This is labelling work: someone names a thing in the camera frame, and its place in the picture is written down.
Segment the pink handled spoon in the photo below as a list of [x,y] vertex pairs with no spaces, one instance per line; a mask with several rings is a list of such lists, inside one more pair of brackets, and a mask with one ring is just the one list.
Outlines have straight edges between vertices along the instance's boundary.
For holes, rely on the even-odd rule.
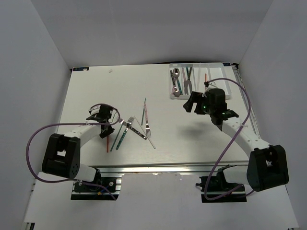
[[176,98],[178,98],[181,95],[180,91],[177,89],[176,85],[173,85],[172,95],[174,95]]

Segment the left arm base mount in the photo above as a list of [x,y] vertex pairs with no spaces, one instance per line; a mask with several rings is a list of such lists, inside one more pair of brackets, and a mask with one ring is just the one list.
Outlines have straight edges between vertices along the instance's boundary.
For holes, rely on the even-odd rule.
[[85,201],[115,201],[121,190],[122,174],[102,173],[101,179],[96,182],[99,186],[89,186],[81,182],[74,182],[71,192],[71,200]]

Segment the dark handled spoon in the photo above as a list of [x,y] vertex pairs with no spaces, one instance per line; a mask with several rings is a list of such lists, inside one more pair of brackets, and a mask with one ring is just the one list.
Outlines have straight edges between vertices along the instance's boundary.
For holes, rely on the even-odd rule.
[[170,70],[170,76],[171,76],[171,79],[172,79],[173,87],[176,87],[176,83],[175,83],[175,79],[174,79],[174,75],[173,75],[172,70]]

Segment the teal handled spoon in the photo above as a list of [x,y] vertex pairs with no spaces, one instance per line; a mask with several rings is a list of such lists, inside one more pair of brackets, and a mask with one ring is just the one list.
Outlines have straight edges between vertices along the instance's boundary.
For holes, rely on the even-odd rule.
[[177,85],[178,85],[178,89],[179,89],[179,92],[180,94],[182,95],[183,92],[182,92],[182,89],[181,89],[181,85],[180,85],[180,80],[179,80],[179,76],[180,76],[180,71],[178,68],[174,68],[173,69],[173,74],[174,74],[174,77],[176,79],[176,82],[177,82]]

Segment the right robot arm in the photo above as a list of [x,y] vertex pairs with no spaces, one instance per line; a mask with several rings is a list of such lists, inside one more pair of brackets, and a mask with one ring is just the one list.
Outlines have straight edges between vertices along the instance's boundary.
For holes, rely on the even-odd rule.
[[209,115],[212,123],[234,138],[248,157],[247,166],[227,165],[218,169],[215,179],[210,180],[209,185],[228,191],[239,184],[246,184],[260,192],[289,182],[285,149],[281,145],[271,145],[262,140],[252,129],[243,125],[238,114],[227,108],[222,89],[210,89],[205,93],[192,92],[183,107],[190,113],[194,104],[194,113]]

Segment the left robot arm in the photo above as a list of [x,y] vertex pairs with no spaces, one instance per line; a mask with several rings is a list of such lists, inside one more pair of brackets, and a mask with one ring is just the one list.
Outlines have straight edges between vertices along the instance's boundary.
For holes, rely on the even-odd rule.
[[58,181],[42,182],[55,184],[66,181],[79,181],[90,190],[97,191],[101,187],[99,170],[81,164],[81,148],[95,137],[105,138],[114,128],[110,122],[112,114],[120,115],[118,109],[104,103],[90,107],[90,116],[84,123],[65,123],[65,126],[76,126],[64,134],[52,134],[49,137],[46,152],[42,162],[42,171],[46,174],[61,177]]

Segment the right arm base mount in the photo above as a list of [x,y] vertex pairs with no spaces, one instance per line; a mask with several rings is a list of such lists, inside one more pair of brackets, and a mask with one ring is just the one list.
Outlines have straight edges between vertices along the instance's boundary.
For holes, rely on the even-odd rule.
[[[207,176],[200,177],[200,182],[196,183],[196,187],[201,191],[201,201],[202,203],[244,203],[247,202],[245,187],[241,186],[239,189],[233,191],[232,193],[225,195],[216,200],[208,200],[204,196],[204,188],[205,183],[207,181]],[[217,179],[216,176],[212,176],[209,181],[208,189],[207,189],[207,196],[209,198],[213,198],[219,196],[221,194],[226,193],[227,191],[235,188],[237,184],[230,184],[229,187],[223,188]]]

